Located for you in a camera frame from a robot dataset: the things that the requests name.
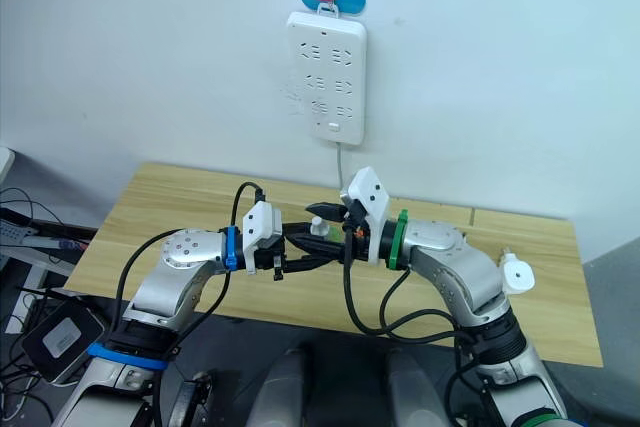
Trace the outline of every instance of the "blue band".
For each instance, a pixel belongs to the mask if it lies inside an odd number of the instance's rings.
[[[121,364],[133,365],[148,370],[166,370],[169,362],[158,359],[147,359],[146,357],[138,357],[136,355],[122,354],[104,347],[102,344],[94,342],[87,349],[87,353],[92,357],[100,357],[101,359],[113,360]]]
[[[236,257],[236,226],[227,227],[227,258],[224,265],[231,271],[238,270],[238,259]]]

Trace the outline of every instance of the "green band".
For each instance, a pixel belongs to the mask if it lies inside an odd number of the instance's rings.
[[[560,419],[561,417],[556,414],[542,414],[533,419],[527,420],[521,427],[535,427],[536,425],[540,425],[544,422],[554,419]]]
[[[391,245],[391,255],[389,256],[389,269],[398,270],[398,253],[400,252],[400,245],[402,244],[402,237],[404,236],[404,230],[407,227],[407,221],[409,220],[409,212],[407,209],[402,209],[398,216],[398,222],[396,223],[396,231],[393,234],[393,244]]]

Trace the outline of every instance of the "white wall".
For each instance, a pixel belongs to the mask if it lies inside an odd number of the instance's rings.
[[[0,139],[24,154],[7,185],[66,220],[98,224],[144,160],[335,185],[291,80],[300,0],[1,9]],[[397,195],[568,217],[584,260],[640,235],[638,0],[368,0],[360,20],[367,133],[345,167]]]

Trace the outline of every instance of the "electrical outlet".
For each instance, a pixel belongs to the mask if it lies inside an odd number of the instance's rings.
[[[360,144],[364,137],[364,26],[351,20],[294,12],[287,30],[311,134]]]

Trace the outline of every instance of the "white plug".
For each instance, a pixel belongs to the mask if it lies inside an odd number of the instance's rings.
[[[311,234],[318,235],[320,237],[327,237],[329,235],[329,224],[324,221],[322,217],[318,217],[317,215],[311,219]]]
[[[533,269],[516,254],[506,249],[500,258],[502,289],[506,294],[522,294],[536,285]]]

